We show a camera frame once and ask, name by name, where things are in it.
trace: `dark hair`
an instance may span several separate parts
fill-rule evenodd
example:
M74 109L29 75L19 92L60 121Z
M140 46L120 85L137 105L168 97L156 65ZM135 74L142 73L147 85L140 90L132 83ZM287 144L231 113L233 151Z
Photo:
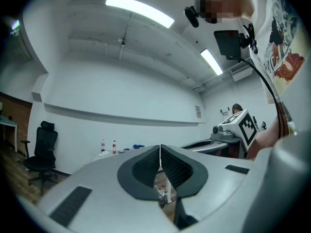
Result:
M199 15L205 14L205 11L202 11L201 8L205 7L205 0L195 0L194 1L194 9ZM210 18L210 17L202 17L205 21L209 23L217 23L217 18Z
M236 104L234 104L234 105L232 106L232 113L234 113L233 110L242 111L243 109L242 109L242 107L241 107L238 103L236 103Z

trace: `chair base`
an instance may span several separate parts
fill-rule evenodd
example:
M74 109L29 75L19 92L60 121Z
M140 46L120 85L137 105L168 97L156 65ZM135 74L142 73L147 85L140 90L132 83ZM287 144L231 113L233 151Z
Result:
M54 180L51 180L51 177L55 177L57 179L57 175L56 174L52 174L50 171L48 175L45 174L46 172L39 172L39 176L29 179L28 180L28 185L31 185L31 181L41 181L41 189L40 189L40 196L43 195L43 186L45 181L49 181L52 182L53 184L57 184Z

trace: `person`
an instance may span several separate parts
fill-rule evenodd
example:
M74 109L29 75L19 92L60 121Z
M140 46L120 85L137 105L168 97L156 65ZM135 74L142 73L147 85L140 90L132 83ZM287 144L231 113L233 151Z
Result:
M281 104L282 93L306 61L310 38L294 8L287 0L195 0L194 8L208 23L246 19L253 24L258 53L250 49L255 67L269 83L280 108L281 136L288 126ZM263 84L267 102L274 100ZM260 132L249 149L248 158L272 147L278 140L278 118Z
M237 112L241 112L241 111L243 111L243 109L238 103L235 103L232 106L232 114L236 114Z

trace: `black cable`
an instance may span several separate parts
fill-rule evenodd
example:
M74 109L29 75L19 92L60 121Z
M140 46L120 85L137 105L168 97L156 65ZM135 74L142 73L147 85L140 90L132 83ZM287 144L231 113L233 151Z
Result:
M231 57L232 60L238 60L238 58L235 58L235 57ZM270 85L268 84L268 82L266 81L266 79L263 77L263 75L257 70L256 67L254 67L251 63L247 62L246 60L244 59L240 59L241 61L249 64L249 66L261 77L262 81L265 83L265 85L267 86L269 92L271 93L272 97L273 97L273 100L274 100L274 103L276 104L276 113L277 113L277 118L278 118L278 138L280 139L281 138L281 121L280 121L280 117L282 119L282 123L283 123L283 136L285 135L285 125L284 125L284 120L283 120L283 117L280 116L280 108L278 106L278 102L273 94L273 91L270 87Z

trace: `chair headrest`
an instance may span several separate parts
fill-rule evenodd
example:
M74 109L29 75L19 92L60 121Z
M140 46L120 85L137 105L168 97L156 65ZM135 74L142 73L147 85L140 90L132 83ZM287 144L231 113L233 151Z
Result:
M47 131L53 131L54 130L54 123L42 121L41 122L41 127Z

